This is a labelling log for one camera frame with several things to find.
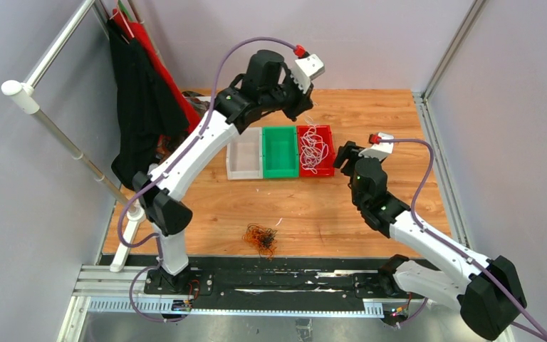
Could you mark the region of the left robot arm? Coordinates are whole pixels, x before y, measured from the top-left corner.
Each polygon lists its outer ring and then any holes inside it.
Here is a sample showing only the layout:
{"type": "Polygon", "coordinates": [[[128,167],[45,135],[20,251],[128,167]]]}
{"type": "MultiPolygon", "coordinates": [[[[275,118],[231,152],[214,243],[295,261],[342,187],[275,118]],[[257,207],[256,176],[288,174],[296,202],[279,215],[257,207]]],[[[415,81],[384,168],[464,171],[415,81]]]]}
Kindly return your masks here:
{"type": "Polygon", "coordinates": [[[133,178],[138,200],[157,235],[162,285],[172,294],[189,287],[184,231],[192,211],[182,199],[210,161],[251,124],[281,111],[290,120],[313,107],[313,81],[325,71],[316,54],[305,53],[288,66],[281,54],[262,49],[246,71],[212,96],[212,108],[189,137],[159,166],[133,178]]]}

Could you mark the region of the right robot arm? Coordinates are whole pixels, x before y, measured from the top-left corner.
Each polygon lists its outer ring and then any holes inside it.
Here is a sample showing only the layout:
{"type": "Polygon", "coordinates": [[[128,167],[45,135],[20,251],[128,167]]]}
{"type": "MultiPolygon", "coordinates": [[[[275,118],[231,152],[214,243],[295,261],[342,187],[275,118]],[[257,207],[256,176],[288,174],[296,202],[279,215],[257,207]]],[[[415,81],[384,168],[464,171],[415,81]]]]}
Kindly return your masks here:
{"type": "Polygon", "coordinates": [[[352,203],[366,225],[409,246],[434,265],[430,269],[406,256],[392,256],[378,271],[381,292],[389,297],[401,292],[423,296],[458,311],[478,336],[497,339],[527,306],[514,263],[462,246],[388,190],[382,162],[395,142],[384,139],[359,147],[347,141],[333,162],[334,168],[348,176],[352,203]]]}

